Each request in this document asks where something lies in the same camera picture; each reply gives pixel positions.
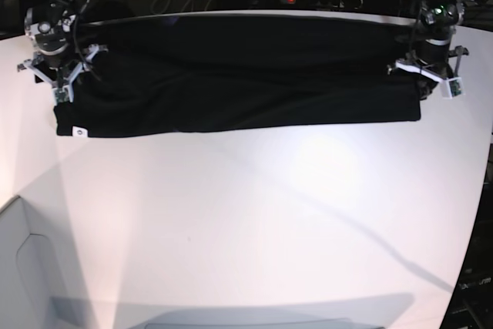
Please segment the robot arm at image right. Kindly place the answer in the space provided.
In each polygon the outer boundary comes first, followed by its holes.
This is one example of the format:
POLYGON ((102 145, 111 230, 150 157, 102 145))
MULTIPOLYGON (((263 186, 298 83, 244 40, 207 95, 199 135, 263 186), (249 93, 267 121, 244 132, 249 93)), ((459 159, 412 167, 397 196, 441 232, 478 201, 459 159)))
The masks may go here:
POLYGON ((463 45, 452 47, 457 26, 464 19, 464 5, 458 0, 413 0, 414 24, 404 40, 405 57, 387 67, 387 73, 398 71, 415 77, 420 99, 425 100, 435 89, 446 99, 464 94, 460 66, 469 55, 463 45))

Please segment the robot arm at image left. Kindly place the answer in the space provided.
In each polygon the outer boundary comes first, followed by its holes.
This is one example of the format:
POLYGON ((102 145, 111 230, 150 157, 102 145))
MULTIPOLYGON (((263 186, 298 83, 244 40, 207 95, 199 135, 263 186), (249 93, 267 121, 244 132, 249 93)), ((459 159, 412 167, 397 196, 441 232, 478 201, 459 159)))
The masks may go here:
POLYGON ((74 83, 86 72, 94 73, 92 60, 105 45, 79 46, 77 28, 91 0, 47 0, 27 10, 25 35, 34 52, 17 65, 18 71, 30 70, 38 82, 48 83, 54 103, 74 101, 74 83))

